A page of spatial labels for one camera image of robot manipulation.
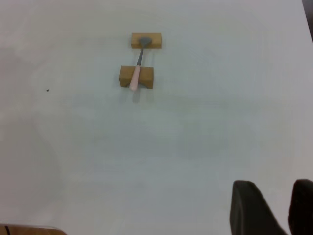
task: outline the pink handle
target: pink handle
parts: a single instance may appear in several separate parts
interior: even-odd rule
[[[140,65],[137,65],[131,80],[131,83],[129,85],[129,88],[135,92],[138,88],[138,81],[139,81],[139,74],[140,74]]]

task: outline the wooden stand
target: wooden stand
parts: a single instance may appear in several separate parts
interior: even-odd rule
[[[121,66],[121,71],[119,73],[119,83],[121,87],[128,87],[131,79],[133,77],[133,73],[135,70],[135,66]],[[140,75],[139,75],[139,84],[145,86],[148,89],[153,88],[153,68],[152,67],[141,67]]]
[[[161,33],[133,33],[132,34],[132,48],[141,48],[139,39],[141,37],[149,37],[152,42],[146,48],[162,48],[162,34]]]

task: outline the spoon head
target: spoon head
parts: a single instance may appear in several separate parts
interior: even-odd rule
[[[139,39],[139,42],[141,44],[141,47],[146,47],[148,44],[152,42],[152,39],[149,37],[142,37]]]

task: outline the spoon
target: spoon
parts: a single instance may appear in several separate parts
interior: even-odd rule
[[[141,66],[143,50],[149,43],[151,43],[151,41],[152,41],[152,39],[148,38],[148,37],[142,37],[142,38],[139,39],[139,42],[141,44],[141,53],[140,53],[140,56],[139,56],[139,59],[138,59],[138,63],[136,65],[136,68],[135,68],[135,71],[134,71],[131,83],[129,85],[129,88],[133,92],[135,92],[137,90],[137,88],[138,88],[138,81],[139,81],[140,66]]]

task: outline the white table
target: white table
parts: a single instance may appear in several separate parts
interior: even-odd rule
[[[132,32],[163,36],[138,94],[118,81]],[[243,179],[288,231],[313,179],[312,64],[299,0],[1,0],[0,221],[225,235]]]

